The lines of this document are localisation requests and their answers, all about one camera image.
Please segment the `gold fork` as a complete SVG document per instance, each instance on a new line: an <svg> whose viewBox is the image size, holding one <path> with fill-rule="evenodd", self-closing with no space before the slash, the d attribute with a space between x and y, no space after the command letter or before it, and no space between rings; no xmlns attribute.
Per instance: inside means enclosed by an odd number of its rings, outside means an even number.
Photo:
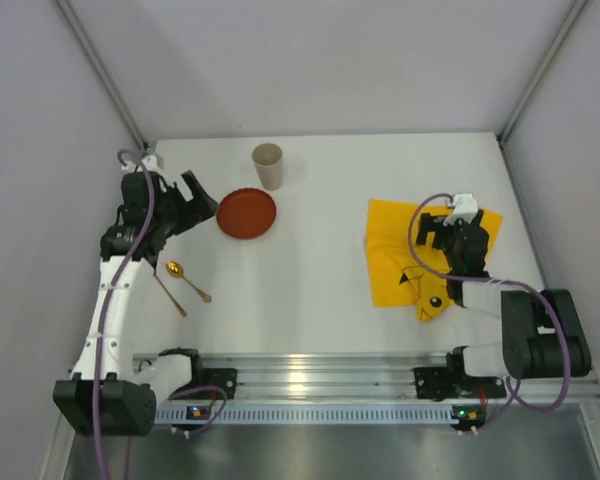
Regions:
<svg viewBox="0 0 600 480"><path fill-rule="evenodd" d="M158 284L163 289L163 291L165 292L165 294L167 295L167 297L170 299L170 301L173 303L174 307L179 312L179 314L182 317L187 317L187 312L184 309L184 307L171 294L171 292L168 290L168 288L166 287L166 285L163 283L163 281L158 277L158 275L155 272L153 273L153 278L158 282Z"/></svg>

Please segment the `beige paper cup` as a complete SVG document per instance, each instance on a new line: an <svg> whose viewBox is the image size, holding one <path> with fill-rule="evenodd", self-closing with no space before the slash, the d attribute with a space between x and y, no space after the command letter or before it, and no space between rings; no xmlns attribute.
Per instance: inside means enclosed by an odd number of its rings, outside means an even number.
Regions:
<svg viewBox="0 0 600 480"><path fill-rule="evenodd" d="M283 182L283 151L274 143L263 143L252 151L252 161L265 190L275 191Z"/></svg>

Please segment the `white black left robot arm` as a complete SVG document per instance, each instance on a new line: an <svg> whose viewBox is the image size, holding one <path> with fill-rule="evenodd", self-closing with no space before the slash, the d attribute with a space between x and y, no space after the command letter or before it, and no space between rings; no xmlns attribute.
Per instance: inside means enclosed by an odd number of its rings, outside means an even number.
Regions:
<svg viewBox="0 0 600 480"><path fill-rule="evenodd" d="M168 320L150 319L145 310L160 252L168 239L213 218L218 209L193 172L181 178L191 199L155 171L132 171L122 178L123 202L100 239L99 289L89 333L69 379L53 389L55 405L79 435L145 436L163 401L201 384L202 362L193 348L163 345L150 367L134 370L142 328L171 330Z"/></svg>

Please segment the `gold spoon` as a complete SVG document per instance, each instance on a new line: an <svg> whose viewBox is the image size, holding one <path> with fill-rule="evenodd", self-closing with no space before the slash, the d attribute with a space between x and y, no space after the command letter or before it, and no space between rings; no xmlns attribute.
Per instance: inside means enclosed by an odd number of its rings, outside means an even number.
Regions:
<svg viewBox="0 0 600 480"><path fill-rule="evenodd" d="M196 293L197 295L205 302L211 303L212 297L197 287L184 273L184 268L176 261L168 261L165 264L166 271L174 278L179 278L187 283Z"/></svg>

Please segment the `red round plate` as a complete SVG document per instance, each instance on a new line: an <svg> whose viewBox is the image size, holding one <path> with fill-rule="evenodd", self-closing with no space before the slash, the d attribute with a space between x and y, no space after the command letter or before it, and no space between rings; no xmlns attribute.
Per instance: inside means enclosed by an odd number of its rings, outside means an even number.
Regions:
<svg viewBox="0 0 600 480"><path fill-rule="evenodd" d="M241 188L222 199L216 221L226 235L248 240L265 234L276 216L276 203L268 193L256 188Z"/></svg>

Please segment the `yellow pikachu placemat cloth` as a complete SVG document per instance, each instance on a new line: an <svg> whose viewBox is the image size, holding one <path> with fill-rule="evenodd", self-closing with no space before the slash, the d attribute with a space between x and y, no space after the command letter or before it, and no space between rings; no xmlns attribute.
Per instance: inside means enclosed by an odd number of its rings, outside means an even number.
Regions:
<svg viewBox="0 0 600 480"><path fill-rule="evenodd" d="M447 290L447 281L425 271L414 259L408 240L415 239L408 226L415 203L373 199L369 202L365 252L376 308L414 306L416 317L426 323L459 305Z"/></svg>

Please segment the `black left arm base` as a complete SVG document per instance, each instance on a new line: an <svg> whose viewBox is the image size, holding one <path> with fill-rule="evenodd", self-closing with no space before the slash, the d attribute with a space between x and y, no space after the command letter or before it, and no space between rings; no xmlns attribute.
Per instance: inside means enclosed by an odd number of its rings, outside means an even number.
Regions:
<svg viewBox="0 0 600 480"><path fill-rule="evenodd" d="M200 355L195 356L193 369L193 387L215 386L220 388L229 400L235 397L238 370L230 367L212 366Z"/></svg>

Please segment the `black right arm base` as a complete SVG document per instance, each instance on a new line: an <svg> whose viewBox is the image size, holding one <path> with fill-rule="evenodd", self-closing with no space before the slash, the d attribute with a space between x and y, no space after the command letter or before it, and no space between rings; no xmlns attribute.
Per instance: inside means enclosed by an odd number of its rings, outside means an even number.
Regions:
<svg viewBox="0 0 600 480"><path fill-rule="evenodd" d="M479 398L480 389L488 382L485 378L471 377L465 371L464 347L447 353L444 366L414 369L418 399L441 402L447 399Z"/></svg>

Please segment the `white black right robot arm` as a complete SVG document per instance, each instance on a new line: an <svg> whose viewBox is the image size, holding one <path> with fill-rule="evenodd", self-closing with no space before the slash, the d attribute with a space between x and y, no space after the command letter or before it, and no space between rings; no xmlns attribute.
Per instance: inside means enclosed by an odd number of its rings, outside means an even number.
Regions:
<svg viewBox="0 0 600 480"><path fill-rule="evenodd" d="M537 291L491 277L486 270L491 235L483 217L481 209L443 215L418 211L409 224L408 245L417 266L441 283L431 307L448 298L461 308L490 313L500 323L496 342L459 346L447 354L451 375L471 381L587 376L592 355L571 293Z"/></svg>

